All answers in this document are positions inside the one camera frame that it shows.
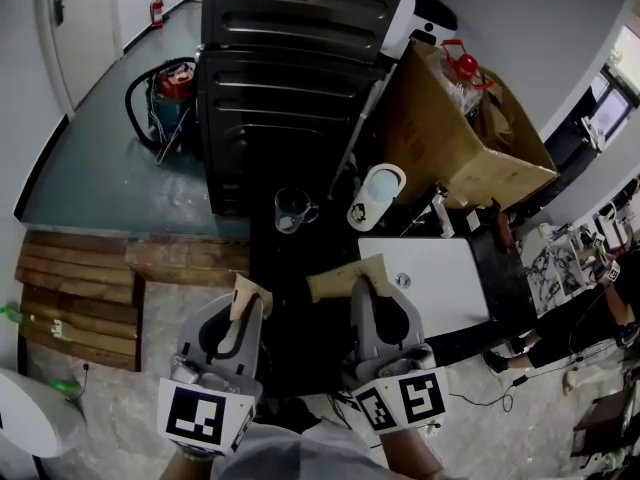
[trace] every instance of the glass mug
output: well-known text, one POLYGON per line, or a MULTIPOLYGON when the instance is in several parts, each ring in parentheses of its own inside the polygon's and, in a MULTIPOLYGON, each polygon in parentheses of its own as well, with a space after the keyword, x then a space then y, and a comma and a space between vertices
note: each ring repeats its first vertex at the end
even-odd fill
POLYGON ((276 228, 280 233, 290 235, 300 228, 301 224, 313 222, 320 214, 320 208, 312 203, 306 192, 299 188, 283 188, 275 198, 276 228))

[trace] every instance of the cardboard box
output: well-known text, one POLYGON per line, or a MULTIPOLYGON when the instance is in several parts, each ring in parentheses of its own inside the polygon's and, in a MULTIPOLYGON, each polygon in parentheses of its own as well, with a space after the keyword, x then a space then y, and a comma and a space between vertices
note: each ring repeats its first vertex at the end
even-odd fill
MULTIPOLYGON (((407 175, 396 202, 413 203, 440 181, 470 205, 490 206, 495 198, 508 208, 553 180, 555 166, 504 82, 484 70, 502 86, 504 109, 513 118, 511 155, 490 149, 476 135, 429 68, 427 58, 434 52, 429 45, 412 42, 373 117, 383 161, 407 175)), ((447 205, 456 203, 448 200, 447 205)))

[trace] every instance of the black table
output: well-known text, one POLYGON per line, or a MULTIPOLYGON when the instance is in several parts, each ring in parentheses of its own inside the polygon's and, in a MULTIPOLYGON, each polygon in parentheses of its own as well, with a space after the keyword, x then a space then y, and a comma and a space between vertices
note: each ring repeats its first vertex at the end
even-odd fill
MULTIPOLYGON (((257 207, 259 211, 252 216, 251 278, 274 293, 274 309, 263 325, 258 379, 267 396, 338 391, 341 360, 352 343, 349 300, 312 304, 305 277, 358 260, 357 239, 364 234, 348 225, 346 206, 327 201, 321 204, 316 221, 304 224, 293 235, 283 235, 274 226, 273 198, 262 200, 268 204, 257 207)), ((392 220, 394 212, 388 213, 391 215, 385 218, 392 220)), ((394 226, 385 228, 375 228, 366 236, 389 236, 394 226)), ((438 236, 434 232, 421 229, 419 235, 405 236, 438 236)), ((489 231, 465 238, 492 320, 429 338, 439 366, 496 347, 532 329, 537 318, 518 253, 500 252, 489 231)))

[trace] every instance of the green object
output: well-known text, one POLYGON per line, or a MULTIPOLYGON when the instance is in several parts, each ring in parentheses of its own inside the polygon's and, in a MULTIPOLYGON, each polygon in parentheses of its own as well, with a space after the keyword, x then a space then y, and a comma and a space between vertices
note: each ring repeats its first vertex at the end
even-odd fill
POLYGON ((54 380, 49 385, 63 395, 73 395, 81 389, 80 384, 77 382, 66 382, 64 380, 54 380))
POLYGON ((22 313, 17 309, 10 308, 9 306, 4 306, 0 308, 0 315, 5 315, 12 322, 20 325, 22 323, 22 313))

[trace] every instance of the door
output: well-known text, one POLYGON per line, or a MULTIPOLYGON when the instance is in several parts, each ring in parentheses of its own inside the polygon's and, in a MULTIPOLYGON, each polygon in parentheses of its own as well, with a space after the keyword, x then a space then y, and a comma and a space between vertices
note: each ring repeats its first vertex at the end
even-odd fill
POLYGON ((112 0, 49 0, 53 39, 73 108, 117 60, 112 0))

